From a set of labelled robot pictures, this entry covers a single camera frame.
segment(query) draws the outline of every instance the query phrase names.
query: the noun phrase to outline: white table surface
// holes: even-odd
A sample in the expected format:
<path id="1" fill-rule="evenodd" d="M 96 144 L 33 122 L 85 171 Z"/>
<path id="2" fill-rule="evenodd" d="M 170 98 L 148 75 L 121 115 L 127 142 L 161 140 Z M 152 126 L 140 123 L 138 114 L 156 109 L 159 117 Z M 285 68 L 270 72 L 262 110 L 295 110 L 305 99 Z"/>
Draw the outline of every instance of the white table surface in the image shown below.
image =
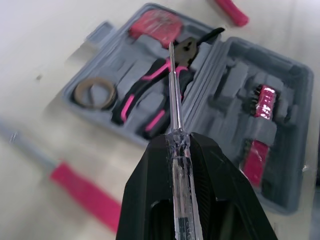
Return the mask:
<path id="1" fill-rule="evenodd" d="M 292 216 L 267 212 L 280 240 L 307 239 L 319 136 L 320 1 L 234 0 L 250 17 L 232 26 L 209 0 L 159 4 L 293 58 L 314 71 L 300 207 Z M 69 112 L 57 96 L 83 66 L 68 60 L 102 21 L 122 26 L 147 0 L 0 1 L 0 116 L 66 158 L 84 176 L 121 201 L 144 149 Z M 24 154 L 0 139 L 0 239 L 112 240 L 115 235 L 50 183 Z"/>

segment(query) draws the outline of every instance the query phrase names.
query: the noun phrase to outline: pliers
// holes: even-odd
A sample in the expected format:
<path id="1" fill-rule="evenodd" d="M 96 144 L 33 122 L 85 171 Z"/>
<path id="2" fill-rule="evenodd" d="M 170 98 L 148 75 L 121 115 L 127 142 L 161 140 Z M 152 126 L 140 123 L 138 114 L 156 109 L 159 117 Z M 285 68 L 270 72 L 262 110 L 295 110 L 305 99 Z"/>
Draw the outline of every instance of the pliers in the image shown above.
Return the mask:
<path id="1" fill-rule="evenodd" d="M 189 69 L 189 66 L 198 53 L 199 45 L 213 37 L 216 37 L 223 31 L 224 29 L 221 27 L 216 28 L 212 32 L 203 36 L 199 41 L 194 37 L 189 37 L 174 47 L 176 75 L 179 79 L 181 101 L 184 98 L 184 93 L 188 84 L 194 79 L 194 73 Z M 165 77 L 165 81 L 169 82 L 169 72 L 169 58 L 158 58 L 152 64 L 148 72 L 133 84 L 120 105 L 114 108 L 111 120 L 116 124 L 123 125 L 127 121 L 132 109 L 147 89 Z M 167 93 L 162 106 L 163 107 L 142 126 L 142 130 L 139 132 L 139 134 L 142 132 L 142 135 L 146 139 L 152 139 L 157 135 L 164 133 L 170 125 L 169 93 Z"/>

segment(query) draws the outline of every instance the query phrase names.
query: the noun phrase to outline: gray plastic tool case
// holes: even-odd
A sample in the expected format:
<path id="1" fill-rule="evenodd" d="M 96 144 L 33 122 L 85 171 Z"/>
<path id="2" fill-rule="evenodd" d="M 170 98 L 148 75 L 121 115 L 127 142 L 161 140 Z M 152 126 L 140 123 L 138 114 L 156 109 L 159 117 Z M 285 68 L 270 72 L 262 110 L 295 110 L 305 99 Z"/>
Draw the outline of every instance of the gray plastic tool case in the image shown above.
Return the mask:
<path id="1" fill-rule="evenodd" d="M 178 42 L 187 37 L 200 38 L 212 30 L 163 6 L 146 4 L 118 31 L 105 22 L 88 37 L 87 41 L 99 51 L 63 89 L 63 100 L 72 111 L 143 146 L 148 140 L 138 129 L 161 107 L 167 88 L 164 81 L 144 93 L 124 125 L 111 121 L 112 109 L 90 110 L 77 105 L 73 92 L 84 79 L 102 77 L 115 84 L 119 103 L 155 59 L 169 55 L 167 49 L 149 36 L 142 35 L 137 40 L 129 37 L 130 26 L 151 9 L 166 10 L 180 17 L 184 27 Z M 295 212 L 303 177 L 312 71 L 236 37 L 226 42 L 218 37 L 214 42 L 202 43 L 190 69 L 195 73 L 194 80 L 187 87 L 182 104 L 186 130 L 214 139 L 236 166 L 245 157 L 247 140 L 258 139 L 270 146 L 257 196 L 269 210 L 281 214 Z M 261 84 L 276 90 L 277 107 L 272 121 L 253 117 L 246 109 L 254 89 Z"/>

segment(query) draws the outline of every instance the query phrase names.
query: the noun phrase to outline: pink screwdriver handle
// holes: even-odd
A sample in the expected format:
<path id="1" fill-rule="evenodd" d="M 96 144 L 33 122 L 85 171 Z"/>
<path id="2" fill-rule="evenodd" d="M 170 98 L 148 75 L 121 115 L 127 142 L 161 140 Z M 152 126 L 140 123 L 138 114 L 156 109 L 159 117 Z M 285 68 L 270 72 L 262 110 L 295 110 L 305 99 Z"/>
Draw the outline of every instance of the pink screwdriver handle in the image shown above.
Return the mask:
<path id="1" fill-rule="evenodd" d="M 77 174 L 65 162 L 53 170 L 50 179 L 114 233 L 117 232 L 121 212 L 121 205 L 117 201 Z"/>
<path id="2" fill-rule="evenodd" d="M 249 22 L 249 18 L 240 11 L 232 0 L 215 0 L 216 3 L 229 15 L 235 25 L 243 27 Z"/>

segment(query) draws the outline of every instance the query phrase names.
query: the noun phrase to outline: brown cord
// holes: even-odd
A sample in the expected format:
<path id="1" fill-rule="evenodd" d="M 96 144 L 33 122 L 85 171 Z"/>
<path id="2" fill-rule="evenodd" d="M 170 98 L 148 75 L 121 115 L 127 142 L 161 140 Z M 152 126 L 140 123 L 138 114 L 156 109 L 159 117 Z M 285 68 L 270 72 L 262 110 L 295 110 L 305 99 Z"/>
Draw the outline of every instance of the brown cord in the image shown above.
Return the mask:
<path id="1" fill-rule="evenodd" d="M 108 89 L 110 91 L 109 98 L 106 99 L 103 103 L 101 104 L 94 104 L 94 103 L 86 103 L 83 102 L 83 96 L 86 90 L 91 88 L 93 85 L 101 85 Z M 117 98 L 117 90 L 115 85 L 106 79 L 103 79 L 102 77 L 93 77 L 93 78 L 88 78 L 85 79 L 84 81 L 80 82 L 74 90 L 74 100 L 76 101 L 77 104 L 87 108 L 87 109 L 108 109 L 111 107 Z"/>

